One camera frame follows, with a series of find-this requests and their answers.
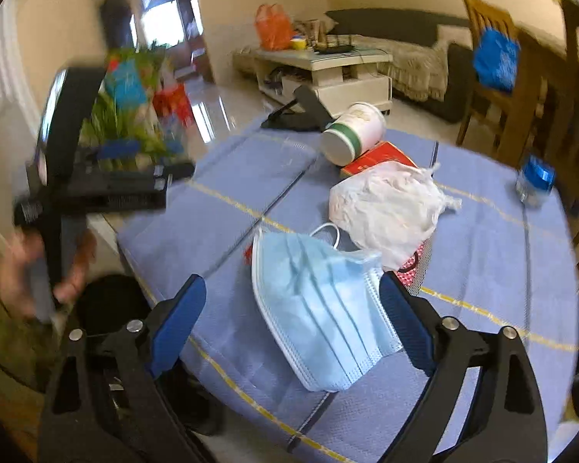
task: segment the tablecloth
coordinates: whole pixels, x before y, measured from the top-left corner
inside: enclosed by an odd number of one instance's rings
[[[417,165],[430,164],[433,141],[392,130],[386,139]],[[303,461],[375,463],[426,376],[401,351],[333,399],[306,391],[259,313],[244,260],[260,221],[309,233],[327,220],[328,191],[340,175],[317,145],[318,134],[256,126],[230,137],[198,163],[193,180],[171,187],[167,210],[133,218],[119,243],[156,301],[173,297],[190,274],[204,277],[207,303],[181,358],[210,392]],[[436,181],[463,206],[440,216],[421,295],[469,329],[519,330],[551,435],[579,332],[576,264],[559,197],[554,192],[540,210],[524,211],[512,169],[447,145],[440,145],[438,161]],[[355,250],[345,234],[340,248]],[[458,437],[477,373],[466,375],[439,450]],[[316,421],[315,412],[323,412]]]

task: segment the human hand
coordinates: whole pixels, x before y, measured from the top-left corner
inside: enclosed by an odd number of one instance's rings
[[[61,303],[74,303],[86,285],[90,263],[94,260],[96,238],[90,230],[81,237],[73,265],[65,280],[54,287],[54,296]],[[0,263],[0,300],[14,317],[34,318],[34,300],[30,293],[26,268],[44,254],[41,235],[17,230]]]

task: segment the face mask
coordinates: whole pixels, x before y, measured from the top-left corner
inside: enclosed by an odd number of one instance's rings
[[[253,243],[257,304],[310,391],[345,390],[401,349],[380,303],[380,254],[335,247],[312,236],[261,229]]]

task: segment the gray sofa backrest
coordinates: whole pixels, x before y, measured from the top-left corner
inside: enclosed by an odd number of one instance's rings
[[[451,15],[401,8],[351,8],[326,15],[338,22],[331,34],[359,34],[431,47],[438,24],[469,27],[469,20]]]

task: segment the silver bolt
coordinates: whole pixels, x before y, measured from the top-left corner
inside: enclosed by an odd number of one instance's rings
[[[138,333],[144,328],[144,323],[141,320],[131,320],[127,324],[127,331],[130,333]]]
[[[454,317],[444,317],[442,325],[449,331],[456,331],[459,328],[459,321]]]
[[[82,331],[81,329],[73,329],[68,334],[68,339],[70,339],[71,341],[79,341],[83,335],[84,331]]]
[[[509,340],[513,340],[517,337],[517,331],[513,327],[506,326],[502,332]]]

